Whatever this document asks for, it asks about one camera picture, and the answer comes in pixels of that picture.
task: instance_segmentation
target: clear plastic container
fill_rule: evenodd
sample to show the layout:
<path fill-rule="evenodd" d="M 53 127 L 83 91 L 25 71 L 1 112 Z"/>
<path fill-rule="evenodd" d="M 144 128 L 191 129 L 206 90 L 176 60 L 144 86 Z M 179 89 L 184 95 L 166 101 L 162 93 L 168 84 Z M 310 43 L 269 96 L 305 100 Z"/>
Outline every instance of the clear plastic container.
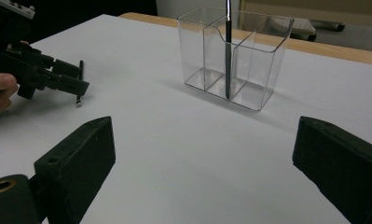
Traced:
<path fill-rule="evenodd" d="M 215 7 L 198 7 L 178 18 L 185 84 L 261 110 L 273 93 L 294 20 L 232 11 L 230 42 L 226 21 L 226 11 Z"/>

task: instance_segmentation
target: pen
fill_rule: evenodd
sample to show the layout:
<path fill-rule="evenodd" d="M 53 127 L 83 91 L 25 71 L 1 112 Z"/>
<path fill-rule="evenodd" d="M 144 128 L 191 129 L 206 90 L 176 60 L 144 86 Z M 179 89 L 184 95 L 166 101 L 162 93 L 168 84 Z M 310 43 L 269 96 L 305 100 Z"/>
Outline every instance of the pen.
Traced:
<path fill-rule="evenodd" d="M 83 74 L 84 73 L 84 62 L 82 60 L 80 61 L 79 68 L 80 68 L 80 75 L 78 75 L 78 80 L 83 80 L 83 78 L 84 78 L 84 74 Z M 77 96 L 76 107 L 81 107 L 81 95 Z"/>
<path fill-rule="evenodd" d="M 232 21 L 231 21 L 231 1 L 226 1 L 226 97 L 229 99 L 231 90 L 231 42 L 232 42 Z"/>

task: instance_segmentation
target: table surface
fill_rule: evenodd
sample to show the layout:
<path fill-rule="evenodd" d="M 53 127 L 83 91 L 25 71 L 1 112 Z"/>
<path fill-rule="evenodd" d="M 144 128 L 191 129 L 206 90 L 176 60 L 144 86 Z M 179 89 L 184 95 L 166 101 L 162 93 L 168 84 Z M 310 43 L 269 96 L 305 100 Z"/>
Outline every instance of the table surface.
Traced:
<path fill-rule="evenodd" d="M 252 112 L 184 84 L 175 27 L 102 15 L 33 47 L 83 60 L 90 87 L 80 108 L 59 91 L 13 96 L 0 177 L 32 177 L 69 133 L 111 116 L 117 163 L 82 223 L 349 223 L 292 153 L 300 116 L 372 144 L 372 64 L 289 49 L 275 93 Z"/>

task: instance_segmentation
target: finger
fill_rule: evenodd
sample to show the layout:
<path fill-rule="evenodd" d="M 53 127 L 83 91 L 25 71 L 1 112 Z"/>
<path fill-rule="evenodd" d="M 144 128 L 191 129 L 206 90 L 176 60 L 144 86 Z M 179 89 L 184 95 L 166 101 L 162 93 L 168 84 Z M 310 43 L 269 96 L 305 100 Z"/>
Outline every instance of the finger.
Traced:
<path fill-rule="evenodd" d="M 17 86 L 17 79 L 8 73 L 0 73 L 0 90 Z"/>
<path fill-rule="evenodd" d="M 0 91 L 0 112 L 11 105 L 9 97 L 17 92 L 18 86 L 11 87 L 10 89 Z"/>

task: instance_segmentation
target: wall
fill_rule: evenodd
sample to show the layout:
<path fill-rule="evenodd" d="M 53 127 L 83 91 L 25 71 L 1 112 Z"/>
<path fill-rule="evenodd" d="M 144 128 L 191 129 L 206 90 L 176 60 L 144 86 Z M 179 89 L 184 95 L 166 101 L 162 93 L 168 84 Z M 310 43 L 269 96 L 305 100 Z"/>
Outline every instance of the wall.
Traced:
<path fill-rule="evenodd" d="M 176 19 L 199 6 L 226 7 L 225 0 L 156 0 L 158 15 Z M 232 9 L 240 9 L 241 0 L 232 0 Z"/>
<path fill-rule="evenodd" d="M 372 26 L 372 0 L 244 0 L 244 2 L 246 11 Z"/>

